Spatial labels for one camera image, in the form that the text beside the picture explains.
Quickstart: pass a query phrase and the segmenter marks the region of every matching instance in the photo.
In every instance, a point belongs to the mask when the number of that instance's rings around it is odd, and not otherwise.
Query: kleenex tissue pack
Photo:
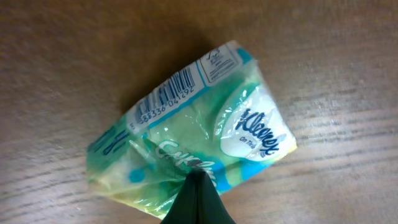
[[[235,41],[174,73],[87,150],[90,187],[163,218],[192,169],[219,194],[296,148],[262,74]]]

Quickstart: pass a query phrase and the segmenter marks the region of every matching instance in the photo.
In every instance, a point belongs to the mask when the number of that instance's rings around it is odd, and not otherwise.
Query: wooden table
[[[0,223],[158,223],[94,196],[85,148],[236,39],[299,149],[222,196],[237,223],[398,222],[398,2],[3,0]]]

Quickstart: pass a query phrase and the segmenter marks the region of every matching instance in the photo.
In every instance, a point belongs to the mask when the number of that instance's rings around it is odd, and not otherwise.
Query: kleenex logo
[[[264,123],[261,123],[264,118],[267,118],[266,114],[258,112],[249,114],[249,112],[250,109],[246,109],[246,111],[242,114],[241,119],[235,127],[235,130],[238,130],[240,127],[242,127],[243,131],[248,131],[261,141],[261,145],[264,147],[263,149],[260,149],[261,157],[264,158],[266,156],[272,155],[279,150],[279,139],[284,138],[285,136],[279,136],[275,138],[271,129],[267,128]]]

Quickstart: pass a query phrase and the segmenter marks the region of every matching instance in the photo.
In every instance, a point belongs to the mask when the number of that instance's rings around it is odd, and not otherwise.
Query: white oval logo background
[[[242,114],[248,108],[251,109],[250,114],[255,112],[266,114],[260,123],[271,128],[274,137],[285,134],[284,141],[281,141],[278,145],[279,150],[272,155],[262,157],[260,155],[260,149],[263,148],[262,141],[253,136],[249,131],[243,131],[242,128],[235,130]],[[231,113],[225,122],[221,135],[221,150],[229,156],[246,158],[251,161],[265,161],[281,154],[286,154],[290,142],[286,140],[289,138],[292,138],[292,135],[284,124],[271,96],[267,94],[263,86],[257,86],[246,100]]]

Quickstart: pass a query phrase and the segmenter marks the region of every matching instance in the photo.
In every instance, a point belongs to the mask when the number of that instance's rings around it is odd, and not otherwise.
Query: crumpled plastic packaging
[[[222,194],[296,149],[256,61],[235,41],[174,73],[87,150],[90,187],[162,219],[185,176]]]

